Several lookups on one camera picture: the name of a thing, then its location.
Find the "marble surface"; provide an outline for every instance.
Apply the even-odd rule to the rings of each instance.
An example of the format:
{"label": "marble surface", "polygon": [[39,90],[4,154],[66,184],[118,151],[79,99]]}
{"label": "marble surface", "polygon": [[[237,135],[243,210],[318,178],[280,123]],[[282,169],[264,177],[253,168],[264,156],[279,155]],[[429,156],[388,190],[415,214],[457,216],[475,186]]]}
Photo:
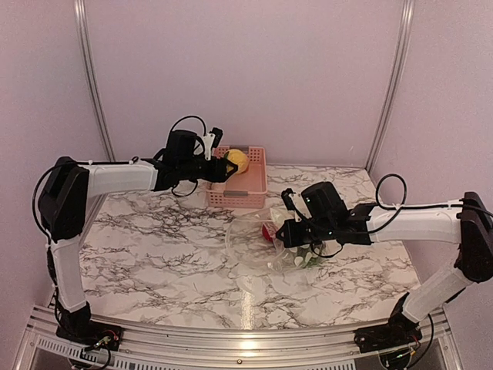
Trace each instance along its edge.
{"label": "marble surface", "polygon": [[[269,166],[266,207],[281,205],[287,187],[301,191],[323,180],[334,182],[349,207],[374,196],[364,170]],[[317,327],[386,318],[418,286],[401,242],[347,244],[334,259],[285,274],[248,268],[224,244],[229,223],[245,212],[206,207],[205,184],[187,198],[109,196],[81,251],[92,311],[198,328]]]}

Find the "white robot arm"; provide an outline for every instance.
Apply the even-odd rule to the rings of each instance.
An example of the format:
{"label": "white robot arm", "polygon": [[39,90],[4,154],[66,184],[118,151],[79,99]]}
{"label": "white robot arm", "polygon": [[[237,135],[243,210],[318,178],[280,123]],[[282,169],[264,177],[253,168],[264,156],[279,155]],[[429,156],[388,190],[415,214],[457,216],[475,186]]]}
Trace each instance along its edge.
{"label": "white robot arm", "polygon": [[431,311],[474,282],[493,277],[493,222],[476,193],[439,204],[389,207],[361,203],[348,210],[334,185],[323,182],[301,194],[287,189],[282,198],[287,209],[296,214],[277,232],[285,247],[327,240],[341,245],[395,240],[458,244],[458,257],[403,296],[386,325],[356,331],[354,340],[362,353],[421,339],[418,323]]}
{"label": "white robot arm", "polygon": [[[152,159],[82,163],[61,157],[45,173],[44,177],[49,175],[49,178],[39,195],[41,222],[36,218],[36,223],[48,237],[48,266],[56,287],[55,315],[59,320],[59,337],[99,346],[107,333],[113,333],[113,340],[106,344],[111,350],[116,350],[119,345],[115,338],[120,336],[121,328],[90,320],[90,307],[82,288],[79,251],[84,243],[82,231],[87,200],[109,193],[174,189],[182,180],[196,185],[198,179],[224,182],[238,167],[228,159],[212,156],[222,134],[216,128],[202,137],[186,130],[172,130],[166,148]],[[203,150],[197,154],[198,146]]]}

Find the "light purple backdrop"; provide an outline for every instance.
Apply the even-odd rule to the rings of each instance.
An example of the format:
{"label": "light purple backdrop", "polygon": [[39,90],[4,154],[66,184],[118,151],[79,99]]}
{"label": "light purple backdrop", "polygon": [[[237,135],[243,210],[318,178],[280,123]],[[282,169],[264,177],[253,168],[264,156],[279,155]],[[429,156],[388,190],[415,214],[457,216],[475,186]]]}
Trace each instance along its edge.
{"label": "light purple backdrop", "polygon": [[[372,173],[402,174],[409,202],[478,192],[493,210],[493,3],[416,3],[411,46],[390,129]],[[401,188],[384,188],[398,201]],[[409,243],[429,277],[456,247]],[[491,368],[493,281],[471,286],[447,306],[464,369]]]}
{"label": "light purple backdrop", "polygon": [[45,238],[30,200],[58,156],[104,159],[73,2],[0,3],[0,367],[11,368],[34,303],[49,295]]}
{"label": "light purple backdrop", "polygon": [[152,156],[198,114],[271,163],[363,166],[402,2],[87,1],[119,159]]}

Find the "transparent bowl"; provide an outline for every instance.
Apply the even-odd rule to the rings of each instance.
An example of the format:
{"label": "transparent bowl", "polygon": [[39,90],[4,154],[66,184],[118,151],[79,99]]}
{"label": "transparent bowl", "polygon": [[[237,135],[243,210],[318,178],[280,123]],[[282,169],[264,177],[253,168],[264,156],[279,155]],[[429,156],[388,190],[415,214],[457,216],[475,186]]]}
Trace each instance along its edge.
{"label": "transparent bowl", "polygon": [[[262,229],[265,225],[273,235],[275,225],[270,215],[267,208],[233,220],[226,232],[226,250],[232,259],[251,268],[276,272],[320,263],[322,258],[314,254],[309,245],[285,248],[281,240],[268,241]],[[324,244],[317,245],[315,251],[321,254],[324,247]]]}

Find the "yellow fruit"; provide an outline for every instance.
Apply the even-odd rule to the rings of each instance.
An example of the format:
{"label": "yellow fruit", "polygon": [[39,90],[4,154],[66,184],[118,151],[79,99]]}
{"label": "yellow fruit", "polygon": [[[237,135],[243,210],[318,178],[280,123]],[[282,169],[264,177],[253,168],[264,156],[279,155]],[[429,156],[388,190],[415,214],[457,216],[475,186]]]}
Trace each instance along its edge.
{"label": "yellow fruit", "polygon": [[248,159],[248,156],[241,150],[230,149],[224,153],[224,158],[230,160],[238,166],[238,171],[236,173],[243,173],[248,170],[248,163],[250,162],[250,160]]}

